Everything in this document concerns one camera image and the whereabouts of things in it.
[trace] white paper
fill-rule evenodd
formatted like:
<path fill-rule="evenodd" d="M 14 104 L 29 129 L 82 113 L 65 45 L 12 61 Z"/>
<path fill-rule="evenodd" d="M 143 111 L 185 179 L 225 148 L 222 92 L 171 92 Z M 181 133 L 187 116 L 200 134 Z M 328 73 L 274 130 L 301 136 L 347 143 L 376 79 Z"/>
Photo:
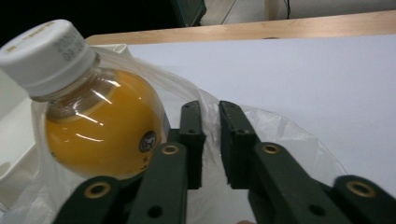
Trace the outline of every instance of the white paper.
<path fill-rule="evenodd" d="M 276 112 L 396 196 L 396 35 L 129 46 L 220 100 Z"/>

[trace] bottle neck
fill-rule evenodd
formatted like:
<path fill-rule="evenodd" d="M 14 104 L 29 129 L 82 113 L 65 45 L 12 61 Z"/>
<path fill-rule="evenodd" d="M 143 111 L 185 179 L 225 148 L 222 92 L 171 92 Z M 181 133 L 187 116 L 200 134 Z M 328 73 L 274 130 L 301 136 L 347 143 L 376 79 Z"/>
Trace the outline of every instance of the bottle neck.
<path fill-rule="evenodd" d="M 48 102 L 47 118 L 67 119 L 80 115 L 103 101 L 114 88 L 116 73 L 112 69 L 99 67 L 100 57 L 96 56 L 92 66 L 80 78 L 62 90 L 52 94 L 32 97 L 38 102 Z"/>

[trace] orange juice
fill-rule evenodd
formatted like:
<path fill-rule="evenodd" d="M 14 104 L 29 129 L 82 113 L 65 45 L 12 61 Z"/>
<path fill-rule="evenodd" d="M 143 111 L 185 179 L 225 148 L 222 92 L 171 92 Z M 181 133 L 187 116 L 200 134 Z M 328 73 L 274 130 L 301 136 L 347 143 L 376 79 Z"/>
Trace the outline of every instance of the orange juice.
<path fill-rule="evenodd" d="M 163 137 L 163 107 L 142 77 L 117 71 L 111 91 L 95 106 L 66 119 L 46 119 L 54 158 L 84 175 L 123 179 L 149 165 Z"/>

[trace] white bottle cap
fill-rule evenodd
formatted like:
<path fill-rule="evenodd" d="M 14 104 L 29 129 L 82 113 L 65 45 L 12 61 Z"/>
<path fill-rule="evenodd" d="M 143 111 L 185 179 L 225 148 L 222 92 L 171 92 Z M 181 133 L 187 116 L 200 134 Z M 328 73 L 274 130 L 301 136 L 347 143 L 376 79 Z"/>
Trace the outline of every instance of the white bottle cap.
<path fill-rule="evenodd" d="M 61 90 L 83 75 L 95 53 L 70 21 L 49 21 L 0 48 L 0 68 L 30 96 Z"/>

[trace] white surface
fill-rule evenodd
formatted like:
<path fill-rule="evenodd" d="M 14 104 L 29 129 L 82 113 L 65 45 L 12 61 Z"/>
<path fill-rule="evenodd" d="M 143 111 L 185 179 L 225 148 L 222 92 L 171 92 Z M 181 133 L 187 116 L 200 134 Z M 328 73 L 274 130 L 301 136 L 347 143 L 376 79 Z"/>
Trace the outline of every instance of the white surface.
<path fill-rule="evenodd" d="M 35 145 L 31 100 L 26 92 L 0 71 L 0 212 L 7 211 L 31 178 L 24 161 Z"/>
<path fill-rule="evenodd" d="M 396 35 L 129 46 L 220 100 L 276 112 L 396 196 Z"/>

